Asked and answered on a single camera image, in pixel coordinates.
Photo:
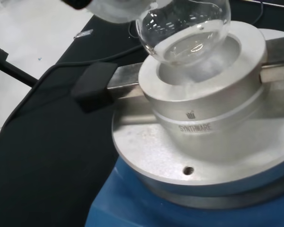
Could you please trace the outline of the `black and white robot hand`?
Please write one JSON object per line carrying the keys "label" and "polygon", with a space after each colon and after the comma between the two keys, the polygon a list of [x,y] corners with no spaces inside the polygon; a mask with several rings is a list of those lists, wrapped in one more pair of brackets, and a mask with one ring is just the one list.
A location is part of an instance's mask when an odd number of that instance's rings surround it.
{"label": "black and white robot hand", "polygon": [[87,9],[93,15],[110,23],[127,23],[147,11],[152,0],[63,0],[70,7]]}

